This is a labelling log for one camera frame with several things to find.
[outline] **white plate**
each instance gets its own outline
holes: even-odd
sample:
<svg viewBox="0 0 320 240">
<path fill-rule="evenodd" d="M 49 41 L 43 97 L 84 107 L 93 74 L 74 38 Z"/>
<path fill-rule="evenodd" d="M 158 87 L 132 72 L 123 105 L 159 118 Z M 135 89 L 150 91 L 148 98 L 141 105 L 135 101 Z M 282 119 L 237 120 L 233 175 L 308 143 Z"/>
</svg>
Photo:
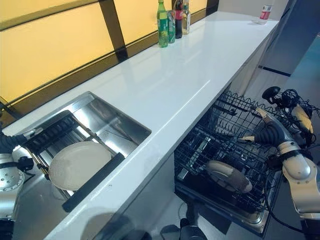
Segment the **white plate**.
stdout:
<svg viewBox="0 0 320 240">
<path fill-rule="evenodd" d="M 101 144 L 78 142 L 67 146 L 53 158 L 49 178 L 60 189 L 76 191 L 110 160 L 110 152 Z"/>
</svg>

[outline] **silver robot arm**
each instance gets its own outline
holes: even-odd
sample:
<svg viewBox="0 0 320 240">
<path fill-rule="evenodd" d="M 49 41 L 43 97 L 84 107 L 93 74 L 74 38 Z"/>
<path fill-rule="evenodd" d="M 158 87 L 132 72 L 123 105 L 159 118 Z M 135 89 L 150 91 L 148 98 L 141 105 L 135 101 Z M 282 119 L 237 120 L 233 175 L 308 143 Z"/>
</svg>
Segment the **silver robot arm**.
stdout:
<svg viewBox="0 0 320 240">
<path fill-rule="evenodd" d="M 268 144 L 277 148 L 282 160 L 282 172 L 290 185 L 296 212 L 305 220 L 320 220 L 320 169 L 300 149 L 287 129 L 263 109 L 255 109 L 266 127 L 255 136 L 239 142 Z"/>
</svg>

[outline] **stainless steel sink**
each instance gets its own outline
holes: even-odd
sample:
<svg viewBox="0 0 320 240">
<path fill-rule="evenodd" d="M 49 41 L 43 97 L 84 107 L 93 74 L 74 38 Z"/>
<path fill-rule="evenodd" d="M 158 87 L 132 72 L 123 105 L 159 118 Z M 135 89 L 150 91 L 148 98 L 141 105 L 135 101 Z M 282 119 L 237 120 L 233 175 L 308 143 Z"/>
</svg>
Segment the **stainless steel sink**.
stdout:
<svg viewBox="0 0 320 240">
<path fill-rule="evenodd" d="M 101 140 L 113 156 L 121 153 L 125 158 L 151 133 L 149 129 L 90 92 L 80 95 L 43 117 L 24 129 L 23 132 L 38 126 L 45 126 L 62 112 L 67 111 L 72 113 L 72 117 L 75 117 L 82 127 L 77 127 L 75 133 L 71 132 L 67 136 L 68 139 L 59 138 L 45 148 L 38 160 L 45 162 L 48 166 L 53 157 L 64 147 L 88 139 L 95 141 L 94 137 L 90 137 L 84 131 L 85 128 L 88 128 L 96 139 Z M 33 152 L 30 154 L 23 147 L 16 149 L 12 155 L 14 159 L 22 156 L 35 159 L 35 154 Z M 62 208 L 68 196 L 54 187 L 37 167 L 34 167 L 30 173 L 36 176 L 25 183 L 19 196 L 14 240 L 43 239 L 68 214 Z"/>
</svg>

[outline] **drying rack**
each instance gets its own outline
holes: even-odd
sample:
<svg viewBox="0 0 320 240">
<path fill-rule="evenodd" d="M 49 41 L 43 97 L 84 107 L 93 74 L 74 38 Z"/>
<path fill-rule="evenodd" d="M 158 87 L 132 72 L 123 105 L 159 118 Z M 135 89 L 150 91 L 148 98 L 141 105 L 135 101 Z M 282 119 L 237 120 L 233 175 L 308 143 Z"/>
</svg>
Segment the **drying rack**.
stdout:
<svg viewBox="0 0 320 240">
<path fill-rule="evenodd" d="M 207 163 L 211 160 L 221 161 L 238 169 L 250 180 L 252 190 L 248 193 L 228 192 L 234 199 L 232 204 L 249 212 L 261 212 L 266 209 L 264 187 L 268 174 L 272 174 L 267 183 L 268 194 L 278 184 L 281 175 L 273 174 L 266 163 L 268 156 L 276 155 L 276 148 L 237 142 L 238 138 L 251 136 L 265 126 L 253 106 L 271 113 L 285 127 L 290 125 L 290 122 L 272 107 L 258 105 L 250 98 L 226 91 L 180 143 L 174 157 L 176 168 L 180 168 L 178 178 L 181 180 L 190 172 L 218 185 L 206 171 Z"/>
<path fill-rule="evenodd" d="M 29 152 L 44 177 L 49 179 L 49 165 L 55 155 L 65 147 L 83 142 L 93 141 L 104 146 L 115 157 L 117 153 L 108 147 L 89 128 L 85 127 L 70 111 L 65 110 L 39 126 L 43 131 L 32 137 L 23 147 Z M 75 191 L 57 187 L 61 195 L 68 200 Z"/>
</svg>

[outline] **white countertop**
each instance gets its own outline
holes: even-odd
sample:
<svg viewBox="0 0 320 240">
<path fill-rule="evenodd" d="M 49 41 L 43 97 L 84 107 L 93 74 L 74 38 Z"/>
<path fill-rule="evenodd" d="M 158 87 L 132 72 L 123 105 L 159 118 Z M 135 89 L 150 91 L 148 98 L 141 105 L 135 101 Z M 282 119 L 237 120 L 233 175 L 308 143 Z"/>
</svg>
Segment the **white countertop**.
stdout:
<svg viewBox="0 0 320 240">
<path fill-rule="evenodd" d="M 278 23 L 269 20 L 257 25 L 252 19 L 215 12 L 193 24 L 189 35 L 167 48 L 156 44 L 3 130 L 14 135 L 86 91 L 152 130 L 47 239 L 80 239 L 90 218 L 115 213 L 124 204 Z"/>
</svg>

